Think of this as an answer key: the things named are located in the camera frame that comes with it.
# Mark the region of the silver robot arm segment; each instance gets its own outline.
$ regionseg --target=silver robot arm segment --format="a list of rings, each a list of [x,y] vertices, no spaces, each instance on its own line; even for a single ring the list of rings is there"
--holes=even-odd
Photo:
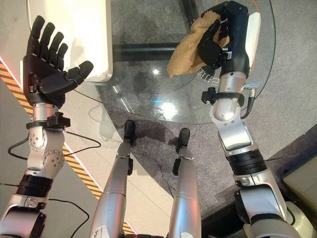
[[[43,231],[46,215],[40,210],[46,207],[53,179],[64,164],[64,135],[61,129],[44,126],[47,118],[54,117],[56,113],[58,108],[51,104],[37,103],[33,106],[34,121],[30,124],[34,127],[29,129],[27,169],[1,216],[0,235],[40,237]]]

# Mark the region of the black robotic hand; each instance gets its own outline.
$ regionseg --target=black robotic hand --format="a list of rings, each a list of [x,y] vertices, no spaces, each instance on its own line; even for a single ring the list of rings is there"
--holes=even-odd
[[[68,72],[63,71],[63,58],[68,49],[65,43],[60,45],[64,36],[57,32],[49,48],[55,26],[49,22],[39,41],[44,22],[41,16],[37,16],[32,26],[23,58],[23,92],[30,105],[48,103],[61,108],[65,103],[65,93],[80,85],[94,66],[85,61]]]
[[[249,58],[245,50],[249,19],[248,8],[235,1],[226,1],[207,11],[219,14],[221,22],[216,20],[203,35],[198,45],[199,56],[211,68],[221,67],[220,76],[229,72],[241,71],[248,77]],[[224,52],[213,41],[219,28],[219,40],[227,36],[230,38],[227,52]]]

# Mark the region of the black joint ring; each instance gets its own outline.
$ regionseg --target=black joint ring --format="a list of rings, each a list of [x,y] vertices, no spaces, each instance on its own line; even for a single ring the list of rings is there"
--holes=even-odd
[[[241,93],[222,92],[222,93],[216,93],[213,96],[214,101],[216,101],[217,99],[221,99],[221,98],[237,98],[239,105],[241,107],[244,105],[244,96]]]

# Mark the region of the gray carpet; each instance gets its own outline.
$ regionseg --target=gray carpet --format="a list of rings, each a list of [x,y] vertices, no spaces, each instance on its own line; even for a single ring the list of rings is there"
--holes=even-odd
[[[250,12],[254,12],[251,1],[243,2],[250,6]],[[199,11],[202,12],[202,9],[208,9],[208,5],[213,4],[213,1],[198,1]],[[175,42],[181,40],[188,31],[179,1],[119,0],[112,1],[111,6],[114,44]],[[317,2],[308,0],[305,4],[298,4],[295,0],[287,3],[274,1],[273,11],[276,20],[275,61],[268,83],[255,101],[251,115],[246,119],[266,159],[274,157],[275,153],[317,123],[315,103],[317,94],[314,85],[315,75],[312,70],[317,62],[312,57],[312,52],[315,52],[317,47],[317,36],[315,27],[311,24],[316,19]],[[270,15],[269,8],[264,8],[261,14],[262,23],[264,23],[265,16]],[[264,43],[257,54],[260,59],[256,59],[258,64],[256,68],[263,70],[259,70],[258,74],[255,74],[256,77],[252,78],[255,82],[262,80],[263,83],[263,79],[267,76],[270,47],[273,42],[271,28],[272,25],[262,24],[261,41]],[[129,103],[136,113],[146,117],[127,113],[115,99],[111,101],[109,87],[98,86],[98,91],[101,99],[108,104],[105,107],[119,133],[122,134],[126,119],[136,121],[138,139],[133,153],[148,173],[168,192],[167,184],[175,187],[176,183],[176,178],[171,173],[177,156],[174,138],[183,127],[191,130],[189,148],[196,157],[202,216],[206,217],[233,201],[233,191],[236,187],[231,168],[218,141],[215,126],[212,123],[193,124],[196,121],[208,122],[209,119],[205,117],[208,115],[208,109],[200,102],[201,91],[205,89],[205,86],[191,85],[194,82],[192,75],[184,77],[187,81],[181,87],[184,91],[180,91],[184,103],[178,106],[179,111],[184,110],[184,113],[175,119],[189,123],[158,120],[161,118],[156,117],[156,114],[146,113],[151,111],[148,107],[152,107],[146,102],[155,99],[153,95],[158,94],[155,90],[167,90],[171,95],[179,91],[177,82],[166,76],[153,81],[143,80],[149,77],[147,69],[152,69],[154,65],[164,70],[166,64],[167,62],[114,64],[114,78],[118,81],[113,85],[126,84],[124,92],[127,92],[126,97]],[[190,85],[190,87],[186,89],[183,85]],[[297,157],[300,161],[305,159],[307,159],[305,156]],[[281,176],[282,165],[286,163],[284,160],[279,160],[270,161],[268,164],[273,167],[277,175]]]

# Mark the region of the white panel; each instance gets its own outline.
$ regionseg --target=white panel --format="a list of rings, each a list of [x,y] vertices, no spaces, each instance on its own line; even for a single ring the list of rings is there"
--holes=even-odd
[[[31,23],[41,15],[52,22],[68,45],[64,69],[85,60],[93,63],[89,81],[108,80],[112,76],[111,14],[109,0],[29,0]]]

